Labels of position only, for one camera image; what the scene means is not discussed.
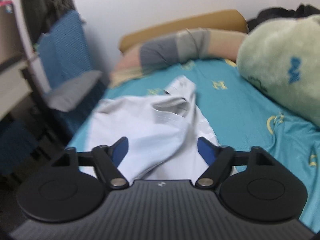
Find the white t-shirt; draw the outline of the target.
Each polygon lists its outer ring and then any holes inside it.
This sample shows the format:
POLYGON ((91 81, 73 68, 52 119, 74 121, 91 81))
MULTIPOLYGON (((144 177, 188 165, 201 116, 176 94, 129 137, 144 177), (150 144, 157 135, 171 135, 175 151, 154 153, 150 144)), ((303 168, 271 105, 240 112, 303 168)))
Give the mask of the white t-shirt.
POLYGON ((113 145, 127 137, 129 150, 118 170, 137 179, 197 181, 209 167, 197 150, 204 137, 218 145, 208 120, 196 105, 196 86, 175 78, 163 95, 101 100, 88 121, 84 150, 113 145))

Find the teal patterned bed sheet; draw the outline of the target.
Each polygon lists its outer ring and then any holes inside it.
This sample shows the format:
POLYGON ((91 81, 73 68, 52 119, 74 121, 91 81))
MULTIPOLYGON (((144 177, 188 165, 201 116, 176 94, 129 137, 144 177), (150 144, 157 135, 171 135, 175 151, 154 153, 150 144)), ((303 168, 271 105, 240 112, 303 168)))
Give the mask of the teal patterned bed sheet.
MULTIPOLYGON (((163 95, 179 76, 195 83, 196 105, 213 129, 218 145, 241 151, 261 146, 304 183, 308 200, 300 220, 318 231, 319 128, 265 97, 240 76, 236 67, 224 60, 175 64, 109 88, 101 100, 163 95)), ((79 151, 86 151, 85 136, 93 112, 71 140, 70 145, 79 151)))

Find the grey seat cushion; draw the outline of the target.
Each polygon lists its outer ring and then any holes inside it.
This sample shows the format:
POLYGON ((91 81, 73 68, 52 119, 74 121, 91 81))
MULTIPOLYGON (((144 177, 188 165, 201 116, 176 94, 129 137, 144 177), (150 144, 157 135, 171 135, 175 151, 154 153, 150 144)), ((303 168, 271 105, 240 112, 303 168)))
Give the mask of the grey seat cushion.
POLYGON ((64 82, 44 97, 46 105, 50 109, 65 113, 76 109, 98 83, 102 74, 99 70, 92 70, 64 82))

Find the blue covered chair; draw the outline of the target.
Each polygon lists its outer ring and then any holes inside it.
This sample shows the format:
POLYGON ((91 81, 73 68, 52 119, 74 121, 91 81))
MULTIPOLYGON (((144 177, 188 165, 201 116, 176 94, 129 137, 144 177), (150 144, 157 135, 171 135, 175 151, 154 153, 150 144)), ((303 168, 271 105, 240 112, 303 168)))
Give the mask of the blue covered chair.
MULTIPOLYGON (((97 70, 93 67, 80 16, 75 10, 67 12, 49 33, 41 35, 38 52, 51 87, 43 99, 64 82, 97 70)), ((101 78, 76 109, 65 113, 49 108, 69 135, 76 133, 103 97, 106 86, 101 78)))

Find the blue covered stool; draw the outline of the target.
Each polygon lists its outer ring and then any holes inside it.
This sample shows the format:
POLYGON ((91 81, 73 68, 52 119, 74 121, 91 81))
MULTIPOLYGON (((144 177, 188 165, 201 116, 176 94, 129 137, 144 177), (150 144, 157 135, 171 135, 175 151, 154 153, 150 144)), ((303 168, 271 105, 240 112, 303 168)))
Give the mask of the blue covered stool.
POLYGON ((23 122, 1 121, 1 175, 7 176, 26 158, 38 153, 50 160, 51 157, 40 147, 35 136, 23 122))

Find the striped pink grey pillow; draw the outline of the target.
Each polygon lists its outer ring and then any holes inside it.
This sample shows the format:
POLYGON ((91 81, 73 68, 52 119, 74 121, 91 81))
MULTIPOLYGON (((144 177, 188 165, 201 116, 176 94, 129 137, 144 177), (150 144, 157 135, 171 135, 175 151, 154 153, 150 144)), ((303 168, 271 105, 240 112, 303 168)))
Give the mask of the striped pink grey pillow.
POLYGON ((248 35, 217 29, 185 29, 136 44, 125 51, 110 77, 110 87, 190 60, 222 58, 235 62, 248 35))

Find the green plush blanket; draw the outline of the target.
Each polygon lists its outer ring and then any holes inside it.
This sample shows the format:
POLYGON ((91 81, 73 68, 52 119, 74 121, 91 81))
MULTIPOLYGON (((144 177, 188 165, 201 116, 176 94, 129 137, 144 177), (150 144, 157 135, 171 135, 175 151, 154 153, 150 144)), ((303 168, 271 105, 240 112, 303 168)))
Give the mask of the green plush blanket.
POLYGON ((264 22, 242 42, 236 64, 266 96, 319 125, 319 15, 264 22))

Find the white desk with dark top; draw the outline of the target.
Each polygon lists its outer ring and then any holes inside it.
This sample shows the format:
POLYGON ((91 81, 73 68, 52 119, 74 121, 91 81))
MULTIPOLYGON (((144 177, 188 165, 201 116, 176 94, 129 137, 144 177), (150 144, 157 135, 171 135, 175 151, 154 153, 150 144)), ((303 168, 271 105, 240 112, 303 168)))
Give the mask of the white desk with dark top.
POLYGON ((39 110, 33 99, 33 90, 22 73, 25 68, 31 74, 38 92, 43 94, 51 90, 38 53, 1 71, 1 131, 12 122, 20 120, 39 138, 43 129, 38 124, 39 110))

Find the tan wooden headboard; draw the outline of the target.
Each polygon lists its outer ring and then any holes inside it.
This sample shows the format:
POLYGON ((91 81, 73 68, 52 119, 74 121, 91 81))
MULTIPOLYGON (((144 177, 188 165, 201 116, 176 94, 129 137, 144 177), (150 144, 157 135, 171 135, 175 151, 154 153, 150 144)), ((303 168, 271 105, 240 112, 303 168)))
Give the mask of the tan wooden headboard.
POLYGON ((235 9, 210 12, 188 18, 181 18, 171 22, 154 25, 134 33, 123 36, 118 44, 121 53, 125 53, 135 44, 167 35, 183 29, 209 28, 248 32, 247 21, 240 12, 235 9))

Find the brown cardboard box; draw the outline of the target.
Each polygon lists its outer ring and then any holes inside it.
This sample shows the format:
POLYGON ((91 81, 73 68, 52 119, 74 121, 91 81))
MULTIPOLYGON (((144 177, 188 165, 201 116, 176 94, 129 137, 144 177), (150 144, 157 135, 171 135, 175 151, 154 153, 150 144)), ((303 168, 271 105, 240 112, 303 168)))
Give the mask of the brown cardboard box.
POLYGON ((14 4, 11 0, 1 2, 0 39, 1 64, 24 54, 14 4))

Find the dark window with grille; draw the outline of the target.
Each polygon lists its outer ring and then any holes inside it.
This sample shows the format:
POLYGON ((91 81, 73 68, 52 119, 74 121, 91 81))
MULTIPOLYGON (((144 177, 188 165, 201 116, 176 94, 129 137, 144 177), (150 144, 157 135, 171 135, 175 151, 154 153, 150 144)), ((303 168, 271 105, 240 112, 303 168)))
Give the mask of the dark window with grille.
POLYGON ((21 4, 32 45, 65 13, 75 9, 74 0, 21 0, 21 4))

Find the black clothing pile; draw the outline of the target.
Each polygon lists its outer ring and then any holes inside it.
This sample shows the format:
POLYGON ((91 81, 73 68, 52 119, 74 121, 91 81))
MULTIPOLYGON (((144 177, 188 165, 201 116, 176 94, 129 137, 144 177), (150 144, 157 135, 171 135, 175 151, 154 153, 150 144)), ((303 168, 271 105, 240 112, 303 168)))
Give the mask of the black clothing pile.
POLYGON ((263 22, 275 18, 304 18, 311 15, 319 14, 320 10, 310 4, 300 4, 296 10, 285 9, 282 7, 272 7, 259 12, 256 18, 247 21, 248 32, 263 22))

